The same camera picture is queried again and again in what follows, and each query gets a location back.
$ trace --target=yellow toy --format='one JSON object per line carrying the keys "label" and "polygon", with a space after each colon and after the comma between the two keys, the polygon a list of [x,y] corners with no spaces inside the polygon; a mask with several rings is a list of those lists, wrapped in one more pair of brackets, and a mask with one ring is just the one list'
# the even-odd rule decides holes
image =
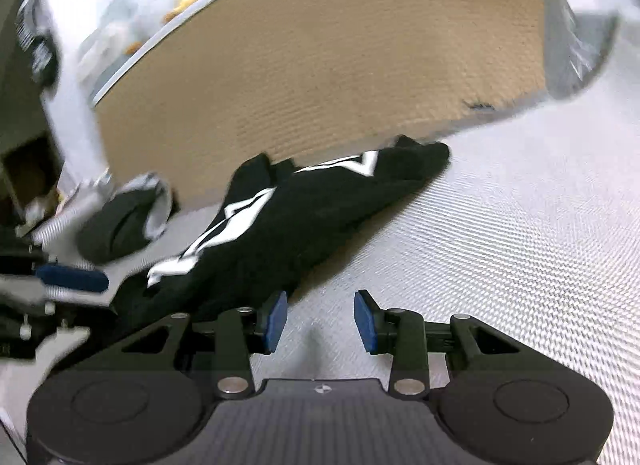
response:
{"label": "yellow toy", "polygon": [[164,16],[164,23],[168,23],[172,18],[180,15],[197,0],[176,0],[178,5]]}

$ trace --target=white printed design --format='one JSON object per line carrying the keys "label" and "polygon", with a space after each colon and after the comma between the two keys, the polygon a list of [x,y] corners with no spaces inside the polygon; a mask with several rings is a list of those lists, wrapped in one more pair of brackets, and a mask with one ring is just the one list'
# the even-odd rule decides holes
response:
{"label": "white printed design", "polygon": [[[361,161],[354,161],[356,158],[360,158]],[[368,150],[362,154],[354,156],[347,156],[345,158],[337,158],[335,160],[325,161],[318,165],[311,165],[309,167],[302,168],[296,172],[307,172],[311,170],[329,169],[332,167],[344,167],[350,171],[357,172],[363,176],[373,176],[373,171],[376,168],[376,162],[378,161],[378,152],[376,150]]]}
{"label": "white printed design", "polygon": [[146,285],[153,286],[159,283],[164,275],[189,273],[204,249],[238,239],[254,224],[262,208],[273,196],[274,190],[275,188],[263,189],[252,198],[226,206],[225,219],[204,232],[182,255],[153,265],[146,274]]}

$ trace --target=black t-shirt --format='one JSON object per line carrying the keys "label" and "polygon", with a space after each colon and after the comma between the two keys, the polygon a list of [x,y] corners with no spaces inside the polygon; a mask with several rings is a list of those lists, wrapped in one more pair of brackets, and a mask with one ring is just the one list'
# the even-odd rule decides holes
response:
{"label": "black t-shirt", "polygon": [[252,158],[190,248],[124,280],[111,304],[118,313],[111,341],[174,312],[213,320],[229,308],[259,307],[275,291],[292,292],[364,220],[419,190],[448,159],[443,143],[405,136],[393,147],[305,168]]}

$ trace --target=white graphic print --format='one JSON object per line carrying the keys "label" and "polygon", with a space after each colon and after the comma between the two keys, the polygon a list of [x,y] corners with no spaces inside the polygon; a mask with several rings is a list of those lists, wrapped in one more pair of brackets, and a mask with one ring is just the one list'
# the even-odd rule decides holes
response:
{"label": "white graphic print", "polygon": [[[238,239],[254,224],[255,219],[273,195],[274,190],[275,188],[263,189],[253,198],[226,206],[225,219],[204,232],[182,255],[165,259],[153,265],[146,274],[146,285],[153,286],[159,283],[164,275],[184,275],[189,273],[199,260],[200,252],[203,249]],[[223,224],[222,231],[212,236]]]}
{"label": "white graphic print", "polygon": [[[354,161],[356,158],[362,156],[362,161]],[[335,160],[325,161],[318,165],[311,165],[309,167],[302,168],[296,172],[306,172],[310,170],[329,169],[332,167],[344,167],[350,171],[357,172],[363,176],[373,176],[373,171],[376,168],[376,162],[378,161],[378,152],[376,150],[368,150],[362,154],[355,156],[347,156],[345,158],[338,158]]]}

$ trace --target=brown cardboard panel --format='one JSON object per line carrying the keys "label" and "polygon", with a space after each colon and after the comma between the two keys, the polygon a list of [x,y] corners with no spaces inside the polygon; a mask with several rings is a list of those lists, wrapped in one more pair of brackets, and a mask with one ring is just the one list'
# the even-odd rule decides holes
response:
{"label": "brown cardboard panel", "polygon": [[543,0],[217,0],[96,106],[118,180],[182,199],[243,160],[425,136],[544,86]]}

